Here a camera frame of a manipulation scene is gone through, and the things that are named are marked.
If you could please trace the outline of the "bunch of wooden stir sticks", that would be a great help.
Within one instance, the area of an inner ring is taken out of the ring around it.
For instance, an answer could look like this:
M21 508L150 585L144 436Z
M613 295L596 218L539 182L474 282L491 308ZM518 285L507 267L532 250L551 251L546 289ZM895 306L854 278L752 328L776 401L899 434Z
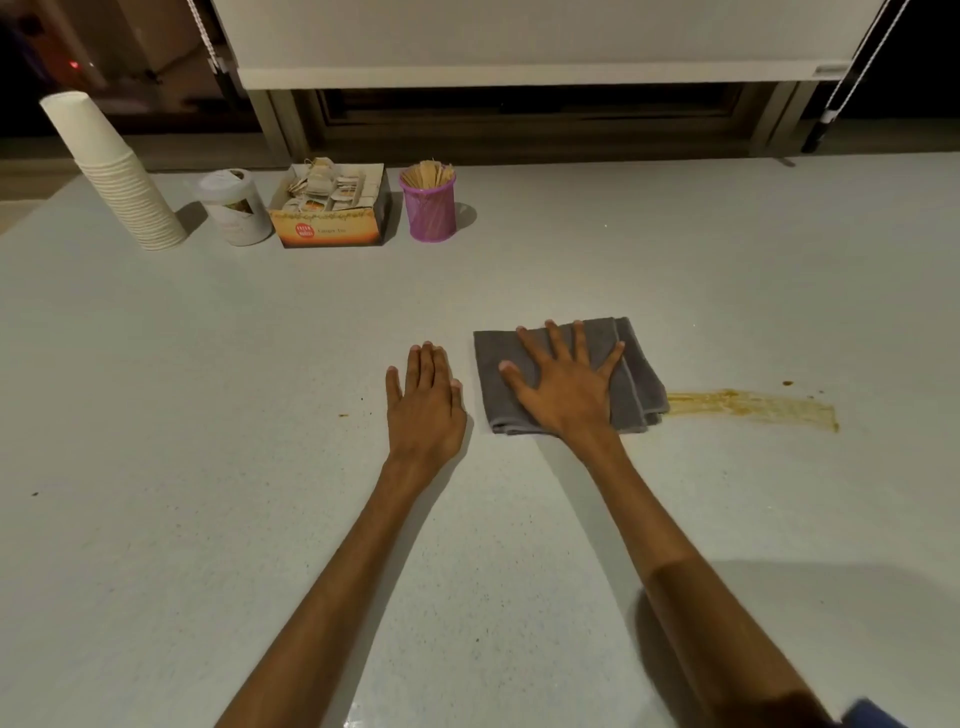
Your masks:
M455 168L438 160L422 160L400 173L400 181L405 188L416 191L430 191L443 188L454 182Z

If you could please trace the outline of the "person's left hand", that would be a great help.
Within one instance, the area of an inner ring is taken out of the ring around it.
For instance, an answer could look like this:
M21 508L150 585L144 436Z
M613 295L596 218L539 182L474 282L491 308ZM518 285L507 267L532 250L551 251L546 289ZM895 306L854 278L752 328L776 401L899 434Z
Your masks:
M421 346L410 348L402 403L388 414L390 460L409 466L423 480L433 480L461 451L468 415L450 412L450 382L453 375L447 352L434 346L434 385L421 391Z

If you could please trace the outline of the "window frame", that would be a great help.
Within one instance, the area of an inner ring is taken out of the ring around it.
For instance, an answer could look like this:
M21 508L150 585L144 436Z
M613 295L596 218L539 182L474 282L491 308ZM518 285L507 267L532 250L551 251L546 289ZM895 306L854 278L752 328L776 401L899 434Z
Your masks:
M281 162L457 166L792 154L816 81L248 91Z

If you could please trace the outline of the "white roller blind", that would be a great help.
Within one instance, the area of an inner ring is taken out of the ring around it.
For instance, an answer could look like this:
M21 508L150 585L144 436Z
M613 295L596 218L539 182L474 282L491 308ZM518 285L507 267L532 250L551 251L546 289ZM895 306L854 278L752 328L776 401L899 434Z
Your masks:
M883 0L213 0L249 91L816 81Z

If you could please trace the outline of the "pink mesh holder cup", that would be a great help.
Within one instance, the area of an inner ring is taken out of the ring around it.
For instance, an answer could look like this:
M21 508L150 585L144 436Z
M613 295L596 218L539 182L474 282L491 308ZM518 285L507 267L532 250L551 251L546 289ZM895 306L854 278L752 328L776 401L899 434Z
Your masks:
M417 191L399 184L403 192L410 234L420 242L443 242L453 237L458 229L454 187L457 179L444 187Z

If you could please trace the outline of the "grey cloth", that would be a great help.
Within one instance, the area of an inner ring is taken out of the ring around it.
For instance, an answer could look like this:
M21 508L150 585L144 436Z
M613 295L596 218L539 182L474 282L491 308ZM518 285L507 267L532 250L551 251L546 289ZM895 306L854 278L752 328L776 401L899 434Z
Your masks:
M669 412L666 388L650 365L630 320L598 318L583 321L592 368L604 363L614 346L624 345L608 383L610 418L621 434L642 433ZM537 387L541 371L515 331L480 330L473 333L474 355L490 429L501 435L542 435L547 431L522 406L502 378L499 364L511 361L524 380Z

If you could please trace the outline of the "brown liquid spill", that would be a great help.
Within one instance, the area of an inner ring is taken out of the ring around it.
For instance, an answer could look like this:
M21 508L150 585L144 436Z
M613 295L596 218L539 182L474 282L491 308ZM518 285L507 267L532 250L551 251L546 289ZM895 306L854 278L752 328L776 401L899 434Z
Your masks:
M813 396L762 394L736 389L669 392L671 417L726 417L765 425L804 426L837 433L835 407Z

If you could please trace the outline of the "person's left forearm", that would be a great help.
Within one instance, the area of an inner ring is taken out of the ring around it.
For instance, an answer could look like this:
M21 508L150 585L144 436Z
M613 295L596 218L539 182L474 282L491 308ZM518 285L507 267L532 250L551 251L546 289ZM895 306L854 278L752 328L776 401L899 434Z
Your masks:
M343 728L362 663L392 582L405 559L409 526L443 488L453 462L427 467L389 456L352 528L246 677L214 728Z

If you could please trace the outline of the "pile of tea bags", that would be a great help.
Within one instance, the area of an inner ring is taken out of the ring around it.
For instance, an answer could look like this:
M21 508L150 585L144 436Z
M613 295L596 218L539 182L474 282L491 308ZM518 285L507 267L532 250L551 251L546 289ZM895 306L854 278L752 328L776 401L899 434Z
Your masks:
M373 209L377 204L385 167L374 164L338 164L328 157L294 163L270 205L285 213L341 213Z

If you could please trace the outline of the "orange cardboard tea box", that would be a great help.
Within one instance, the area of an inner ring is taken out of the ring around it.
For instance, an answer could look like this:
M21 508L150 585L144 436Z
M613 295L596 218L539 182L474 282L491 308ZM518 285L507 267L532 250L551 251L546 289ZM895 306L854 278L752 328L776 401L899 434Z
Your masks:
M385 241L393 208L384 164L334 164L318 160L329 172L326 196L306 192L309 164L294 164L267 203L281 245L290 250L359 248Z

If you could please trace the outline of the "white plastic jar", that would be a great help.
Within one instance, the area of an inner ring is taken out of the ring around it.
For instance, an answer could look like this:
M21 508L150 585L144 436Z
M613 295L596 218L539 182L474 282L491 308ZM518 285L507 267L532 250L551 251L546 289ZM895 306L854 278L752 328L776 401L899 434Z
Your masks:
M230 167L209 172L196 182L195 194L229 245L249 247L274 234L270 214L250 171Z

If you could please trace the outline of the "person's right forearm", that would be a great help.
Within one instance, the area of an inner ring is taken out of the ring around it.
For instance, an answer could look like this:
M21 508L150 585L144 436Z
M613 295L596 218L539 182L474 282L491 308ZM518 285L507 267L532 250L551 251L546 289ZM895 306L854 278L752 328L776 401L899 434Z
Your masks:
M687 684L715 728L827 728L808 683L669 515L618 433L565 436L606 504Z

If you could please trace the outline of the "stack of white paper cups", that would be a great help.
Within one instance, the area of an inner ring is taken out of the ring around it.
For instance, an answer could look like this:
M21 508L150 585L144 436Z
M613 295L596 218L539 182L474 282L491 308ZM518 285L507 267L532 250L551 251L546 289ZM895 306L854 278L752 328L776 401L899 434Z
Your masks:
M82 175L142 248L186 241L186 228L135 151L87 93L50 94L40 105Z

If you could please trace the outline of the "person's right hand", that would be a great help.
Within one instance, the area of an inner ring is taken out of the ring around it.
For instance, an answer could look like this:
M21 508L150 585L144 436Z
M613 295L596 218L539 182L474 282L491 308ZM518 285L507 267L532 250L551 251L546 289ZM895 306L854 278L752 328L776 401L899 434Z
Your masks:
M604 386L591 364L585 326L573 322L575 373L545 375L552 350L541 346L534 334L523 326L516 334L523 348L536 364L539 381L535 397L517 397L519 403L546 431L567 444L580 460L586 462L609 448L617 437L611 425L609 386Z

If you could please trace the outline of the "blue sleeve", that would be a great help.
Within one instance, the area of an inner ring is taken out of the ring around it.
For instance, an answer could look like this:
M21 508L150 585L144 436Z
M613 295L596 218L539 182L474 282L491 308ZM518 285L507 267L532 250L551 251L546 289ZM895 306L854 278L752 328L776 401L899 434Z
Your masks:
M855 701L839 718L836 728L907 728L873 701L861 698Z

